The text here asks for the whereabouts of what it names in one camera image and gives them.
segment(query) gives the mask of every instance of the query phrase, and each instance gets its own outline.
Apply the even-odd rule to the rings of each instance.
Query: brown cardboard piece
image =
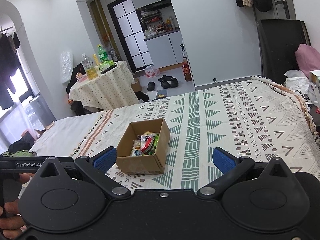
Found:
[[[160,133],[155,154],[130,156],[133,141],[146,131]],[[170,130],[163,118],[132,122],[124,132],[117,146],[117,166],[125,174],[162,174],[170,140]]]
[[[135,83],[131,84],[131,88],[132,88],[133,92],[142,91],[142,87],[140,85],[139,78],[135,78],[134,81],[135,81]]]

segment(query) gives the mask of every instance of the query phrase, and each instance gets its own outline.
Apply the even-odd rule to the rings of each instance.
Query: table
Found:
[[[132,73],[125,61],[116,62],[117,67],[92,80],[77,82],[71,87],[69,100],[81,101],[84,107],[104,110],[138,104],[131,88]]]

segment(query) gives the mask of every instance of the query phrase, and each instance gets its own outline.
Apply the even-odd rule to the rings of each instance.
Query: white bed sheet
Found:
[[[30,151],[36,152],[38,156],[70,156],[101,114],[98,112],[57,120]]]

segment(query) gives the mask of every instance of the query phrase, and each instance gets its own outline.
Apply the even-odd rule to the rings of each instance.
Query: bottle with yellow liquid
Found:
[[[97,71],[94,67],[94,64],[90,57],[86,56],[85,54],[82,54],[82,66],[85,70],[85,72],[88,75],[89,80],[92,80],[98,76]]]

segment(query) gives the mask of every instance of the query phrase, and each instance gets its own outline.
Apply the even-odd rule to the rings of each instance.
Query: red bottle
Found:
[[[192,81],[191,72],[188,63],[183,63],[183,74],[186,81]]]

